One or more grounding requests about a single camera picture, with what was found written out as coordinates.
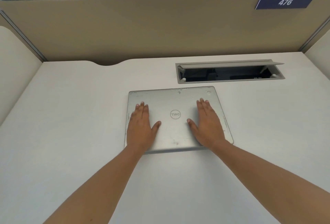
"person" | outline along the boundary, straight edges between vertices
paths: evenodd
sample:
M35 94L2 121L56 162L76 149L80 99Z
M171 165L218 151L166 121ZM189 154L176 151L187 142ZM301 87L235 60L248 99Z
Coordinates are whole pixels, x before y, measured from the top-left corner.
M226 141L210 103L197 101L199 125L188 119L198 142L216 154L280 223L330 223L330 193ZM148 105L137 104L127 146L79 187L45 224L107 224L139 159L151 147L161 122L151 128Z

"laptop lid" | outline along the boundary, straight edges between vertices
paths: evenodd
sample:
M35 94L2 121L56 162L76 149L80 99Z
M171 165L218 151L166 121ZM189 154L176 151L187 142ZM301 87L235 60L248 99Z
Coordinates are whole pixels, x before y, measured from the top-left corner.
M187 124L187 118L198 126L196 101L200 98L209 100L217 113L225 138L233 143L225 115L222 111L217 92L213 86L131 91L128 94L126 132L131 113L135 105L142 101L149 105L150 125L161 121L155 142L146 153L163 153L204 149L195 139Z

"forearm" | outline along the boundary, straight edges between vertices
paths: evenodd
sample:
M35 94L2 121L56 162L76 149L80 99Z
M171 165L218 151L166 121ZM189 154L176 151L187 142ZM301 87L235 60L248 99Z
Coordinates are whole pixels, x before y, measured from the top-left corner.
M45 224L107 224L142 155L143 151L126 147L64 201Z
M231 144L212 151L281 223L330 223L330 193Z

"desk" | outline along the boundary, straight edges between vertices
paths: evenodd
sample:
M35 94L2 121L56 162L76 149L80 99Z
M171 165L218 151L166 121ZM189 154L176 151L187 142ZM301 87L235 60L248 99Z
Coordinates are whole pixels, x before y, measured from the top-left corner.
M286 79L177 83L178 62L252 59ZM43 222L123 149L129 91L207 85L237 147L330 191L330 81L302 53L45 62L0 127L2 223ZM144 155L110 223L278 222L204 150Z

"dell logo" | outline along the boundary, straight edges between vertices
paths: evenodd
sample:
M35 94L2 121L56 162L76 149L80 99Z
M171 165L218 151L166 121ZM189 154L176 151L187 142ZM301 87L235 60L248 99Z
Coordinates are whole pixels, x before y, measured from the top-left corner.
M170 116L171 116L173 119L176 120L176 119L179 119L179 118L180 118L181 113L180 113L179 110L174 109L174 110L171 111Z

